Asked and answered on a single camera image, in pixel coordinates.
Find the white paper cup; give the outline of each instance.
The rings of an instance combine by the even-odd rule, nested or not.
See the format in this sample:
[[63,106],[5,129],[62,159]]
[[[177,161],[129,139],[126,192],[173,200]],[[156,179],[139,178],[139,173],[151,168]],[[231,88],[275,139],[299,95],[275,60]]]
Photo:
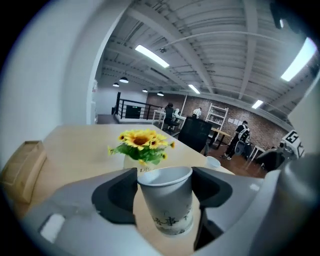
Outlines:
[[186,234],[193,226],[190,167],[167,167],[137,178],[156,228],[167,236]]
[[207,156],[206,157],[205,167],[207,167],[209,169],[217,169],[220,166],[221,166],[221,163],[219,162],[219,160],[215,159],[212,156]]

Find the railing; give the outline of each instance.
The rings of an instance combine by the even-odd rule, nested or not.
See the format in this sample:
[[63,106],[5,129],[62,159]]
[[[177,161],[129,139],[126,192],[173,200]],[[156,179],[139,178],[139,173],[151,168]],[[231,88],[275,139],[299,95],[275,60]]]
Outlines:
[[161,108],[157,105],[143,103],[139,101],[117,98],[115,105],[115,114],[118,114],[121,119],[144,119],[151,120],[155,110]]

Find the shelf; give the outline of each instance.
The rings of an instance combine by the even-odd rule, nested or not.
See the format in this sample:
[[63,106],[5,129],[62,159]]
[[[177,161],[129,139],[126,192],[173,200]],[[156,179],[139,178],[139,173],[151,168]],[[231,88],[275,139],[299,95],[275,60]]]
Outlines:
[[216,125],[219,125],[219,126],[222,125],[222,123],[218,123],[218,122],[215,122],[215,121],[211,121],[211,120],[209,120],[209,119],[207,119],[207,121],[209,121],[209,122],[211,122],[211,123],[214,123],[214,124],[216,124]]
[[214,109],[217,109],[217,110],[221,110],[221,111],[227,112],[226,108],[222,108],[222,107],[218,107],[218,106],[214,106],[214,105],[212,105],[211,107],[214,108]]
[[224,116],[222,116],[222,115],[218,115],[218,114],[215,114],[215,113],[212,113],[212,112],[210,112],[210,115],[213,115],[213,116],[216,116],[216,117],[218,117],[218,118],[222,118],[222,119],[224,119],[225,117]]

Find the white ceiling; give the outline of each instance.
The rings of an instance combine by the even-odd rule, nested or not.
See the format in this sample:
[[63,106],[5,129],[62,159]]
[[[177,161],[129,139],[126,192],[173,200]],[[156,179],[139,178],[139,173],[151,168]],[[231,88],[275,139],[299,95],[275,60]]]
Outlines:
[[[224,96],[253,104],[286,120],[314,78],[305,67],[290,82],[280,79],[302,47],[305,36],[287,22],[277,29],[268,0],[141,0],[123,15],[104,51],[102,75],[126,76],[150,91]],[[160,48],[175,40],[185,39]],[[135,51],[142,45],[164,59],[163,68]],[[319,61],[317,52],[309,66]],[[154,71],[166,78],[153,75]]]

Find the table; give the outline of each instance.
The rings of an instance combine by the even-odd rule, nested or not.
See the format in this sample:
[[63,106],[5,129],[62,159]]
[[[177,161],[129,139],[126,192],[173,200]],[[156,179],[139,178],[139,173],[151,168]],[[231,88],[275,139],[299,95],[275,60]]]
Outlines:
[[252,159],[251,159],[251,162],[253,161],[253,159],[255,159],[255,157],[256,157],[256,155],[257,155],[257,153],[258,153],[258,151],[262,151],[262,152],[265,152],[265,150],[263,149],[263,148],[261,148],[261,147],[258,147],[258,146],[254,146],[254,149],[252,150],[252,152],[251,152],[251,154],[250,154],[250,156],[249,156],[249,158],[251,158],[251,156],[253,155],[253,153],[254,153],[254,155],[253,155],[253,157],[252,157]]
[[[155,121],[156,113],[159,114],[158,121]],[[154,110],[153,111],[153,117],[152,117],[152,124],[154,124],[154,122],[158,122],[160,124],[162,115],[166,116],[166,112],[162,112],[162,111],[159,111],[159,110]],[[174,114],[173,114],[173,117],[182,120],[182,123],[179,124],[179,129],[181,130],[181,128],[184,126],[185,121],[186,121],[187,118],[184,117],[184,116],[181,116],[181,115],[174,115]],[[164,123],[165,123],[165,119],[162,120],[161,130],[164,127]]]
[[231,135],[229,135],[228,133],[224,132],[224,131],[221,131],[219,129],[216,129],[216,128],[211,128],[212,131],[214,131],[213,133],[213,136],[210,140],[210,143],[209,143],[209,146],[212,146],[212,144],[214,143],[215,141],[215,137],[218,135],[218,134],[221,134],[222,135],[222,138],[220,139],[220,142],[218,144],[218,146],[215,148],[216,150],[220,147],[221,145],[221,142],[224,140],[225,136],[227,137],[231,137]]
[[[43,202],[66,184],[123,169],[124,155],[109,156],[108,146],[116,147],[119,144],[118,135],[133,129],[155,130],[166,136],[169,142],[175,141],[175,148],[167,149],[168,159],[160,163],[161,167],[206,166],[206,157],[151,124],[58,126],[43,142],[47,160],[37,178],[31,203],[15,204],[16,211],[26,211]],[[233,174],[222,166],[217,170]],[[194,194],[192,208],[192,230],[185,236],[172,239],[156,229],[139,185],[133,202],[137,229],[163,255],[186,256],[194,252],[193,244],[200,221],[199,201]]]

